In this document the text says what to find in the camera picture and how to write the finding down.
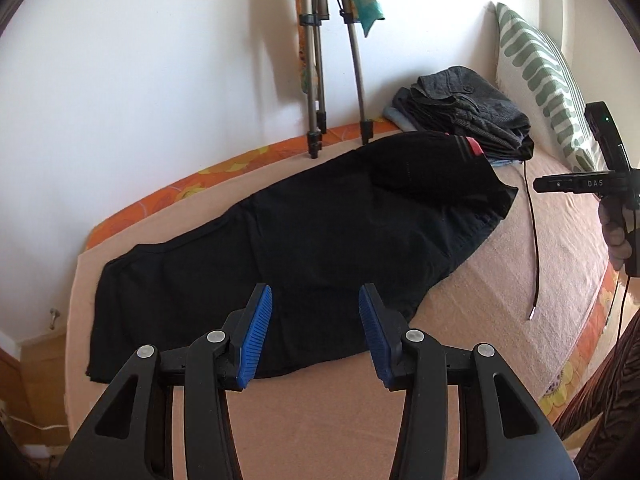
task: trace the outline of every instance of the teal cloth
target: teal cloth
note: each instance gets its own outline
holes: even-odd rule
[[[369,31],[377,20],[384,20],[385,15],[377,0],[353,0],[358,13],[358,20],[362,24],[364,37],[369,35]]]

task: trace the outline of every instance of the white cable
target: white cable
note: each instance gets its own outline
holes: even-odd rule
[[[17,416],[8,415],[8,417],[13,419],[13,420],[15,420],[16,422],[21,422],[23,424],[27,424],[28,426],[31,426],[32,428],[35,428],[36,430],[40,430],[40,431],[56,430],[57,428],[67,428],[66,424],[54,424],[53,426],[36,426],[35,424],[31,424],[27,420],[22,420],[21,418],[18,418]]]

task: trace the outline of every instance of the red fabric patch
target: red fabric patch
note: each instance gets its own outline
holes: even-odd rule
[[[482,147],[480,146],[480,144],[478,144],[478,141],[473,137],[467,137],[466,140],[468,140],[469,145],[471,146],[471,150],[474,152],[475,156],[480,156],[484,153]]]

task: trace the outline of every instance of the stack of folded clothes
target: stack of folded clothes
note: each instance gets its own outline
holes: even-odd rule
[[[533,156],[529,118],[486,79],[463,66],[422,76],[411,88],[399,89],[385,117],[405,131],[472,137],[494,166]]]

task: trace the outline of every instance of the pillow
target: pillow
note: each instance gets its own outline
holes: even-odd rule
[[[498,87],[528,115],[536,146],[574,172],[606,170],[584,117],[584,98],[558,46],[505,4],[496,5],[496,15]]]

